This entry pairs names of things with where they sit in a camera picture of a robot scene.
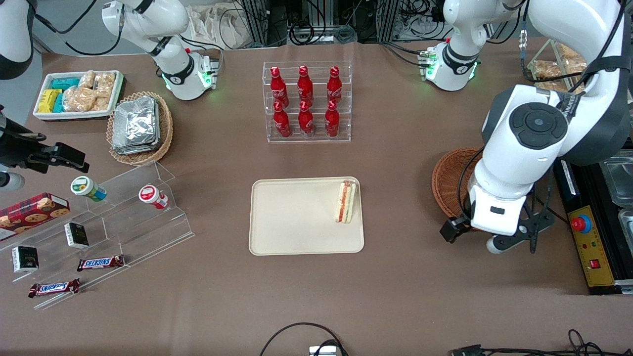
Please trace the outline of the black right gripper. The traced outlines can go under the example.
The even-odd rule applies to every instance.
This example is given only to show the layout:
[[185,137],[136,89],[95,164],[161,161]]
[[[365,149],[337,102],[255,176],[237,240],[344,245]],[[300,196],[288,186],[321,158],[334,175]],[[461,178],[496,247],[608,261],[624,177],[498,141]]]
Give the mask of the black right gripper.
[[39,161],[30,162],[32,155],[38,156],[45,149],[42,144],[46,135],[34,133],[21,124],[0,113],[0,163],[9,168],[22,168],[46,174],[49,166],[68,167],[79,172],[89,172],[86,154],[65,143],[56,142],[47,148],[48,165]]

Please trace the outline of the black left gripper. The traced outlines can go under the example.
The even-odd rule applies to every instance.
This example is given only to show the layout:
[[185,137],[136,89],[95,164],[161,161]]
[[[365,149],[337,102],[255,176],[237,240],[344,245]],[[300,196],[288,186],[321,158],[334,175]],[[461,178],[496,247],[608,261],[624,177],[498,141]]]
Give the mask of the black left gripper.
[[[536,205],[525,203],[527,220],[525,221],[525,235],[527,237],[537,237],[538,234],[554,224],[554,214],[550,210],[551,198],[547,196],[542,203],[540,211],[537,211]],[[470,220],[464,216],[450,217],[443,223],[440,229],[440,235],[448,243],[454,243],[462,234],[471,230]]]

